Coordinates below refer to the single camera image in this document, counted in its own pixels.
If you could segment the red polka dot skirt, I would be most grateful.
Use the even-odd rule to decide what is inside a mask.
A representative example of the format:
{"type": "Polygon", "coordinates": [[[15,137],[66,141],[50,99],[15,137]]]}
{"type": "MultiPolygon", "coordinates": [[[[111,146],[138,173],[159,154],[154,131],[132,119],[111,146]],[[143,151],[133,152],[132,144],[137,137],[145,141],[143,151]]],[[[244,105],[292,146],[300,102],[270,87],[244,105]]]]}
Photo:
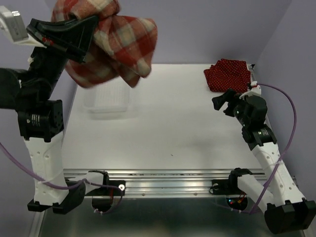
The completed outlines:
{"type": "Polygon", "coordinates": [[[210,68],[203,71],[206,83],[212,92],[226,92],[233,89],[238,93],[247,91],[247,84],[251,82],[249,70],[234,71],[219,68],[210,68]]]}
{"type": "Polygon", "coordinates": [[[251,82],[251,72],[247,63],[240,60],[218,60],[208,71],[204,71],[204,75],[212,92],[226,92],[228,89],[233,89],[238,93],[244,93],[251,82]]]}

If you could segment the red beige plaid skirt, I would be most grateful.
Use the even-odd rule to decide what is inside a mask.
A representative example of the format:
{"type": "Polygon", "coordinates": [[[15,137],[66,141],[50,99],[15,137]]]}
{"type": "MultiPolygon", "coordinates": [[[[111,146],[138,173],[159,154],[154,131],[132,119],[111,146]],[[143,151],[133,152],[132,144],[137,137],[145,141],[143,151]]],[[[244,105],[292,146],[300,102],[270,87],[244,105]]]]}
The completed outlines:
{"type": "Polygon", "coordinates": [[[121,77],[134,88],[152,70],[158,40],[153,19],[122,16],[117,0],[58,0],[52,11],[53,22],[92,15],[99,18],[93,40],[80,64],[68,61],[65,70],[83,88],[92,88],[121,77]]]}

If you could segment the white plastic basket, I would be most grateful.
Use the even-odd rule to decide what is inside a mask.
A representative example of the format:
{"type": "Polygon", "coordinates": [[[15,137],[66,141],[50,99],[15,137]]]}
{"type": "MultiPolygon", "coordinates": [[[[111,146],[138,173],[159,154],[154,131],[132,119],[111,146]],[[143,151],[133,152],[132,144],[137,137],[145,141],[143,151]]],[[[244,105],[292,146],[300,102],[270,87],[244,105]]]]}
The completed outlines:
{"type": "Polygon", "coordinates": [[[112,80],[88,89],[83,107],[91,113],[126,112],[130,104],[130,87],[122,80],[112,80]]]}

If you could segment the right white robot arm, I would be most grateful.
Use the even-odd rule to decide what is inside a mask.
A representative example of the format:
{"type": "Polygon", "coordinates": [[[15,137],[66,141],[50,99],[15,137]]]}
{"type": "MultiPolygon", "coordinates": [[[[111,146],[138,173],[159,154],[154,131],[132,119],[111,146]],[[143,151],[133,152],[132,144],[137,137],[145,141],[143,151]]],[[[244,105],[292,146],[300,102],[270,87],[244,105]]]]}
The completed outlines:
{"type": "Polygon", "coordinates": [[[246,168],[235,168],[227,180],[213,181],[213,194],[244,193],[255,202],[273,234],[306,230],[316,216],[316,203],[307,200],[289,174],[279,152],[277,139],[266,124],[268,107],[254,89],[239,94],[232,89],[212,98],[215,110],[227,103],[224,114],[241,124],[242,137],[267,177],[260,184],[246,168]]]}

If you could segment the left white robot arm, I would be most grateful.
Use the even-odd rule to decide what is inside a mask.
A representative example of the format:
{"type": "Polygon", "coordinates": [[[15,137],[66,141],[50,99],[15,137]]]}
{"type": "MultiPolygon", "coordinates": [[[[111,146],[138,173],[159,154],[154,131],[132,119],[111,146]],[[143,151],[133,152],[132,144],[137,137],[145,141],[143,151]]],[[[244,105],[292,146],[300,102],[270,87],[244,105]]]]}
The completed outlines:
{"type": "Polygon", "coordinates": [[[89,192],[103,195],[109,191],[105,171],[93,170],[69,180],[64,177],[63,104],[50,98],[67,62],[84,61],[97,23],[97,16],[54,23],[32,19],[26,28],[35,42],[29,68],[0,71],[0,106],[17,113],[20,135],[31,158],[35,194],[29,211],[52,208],[56,214],[66,214],[89,192]]]}

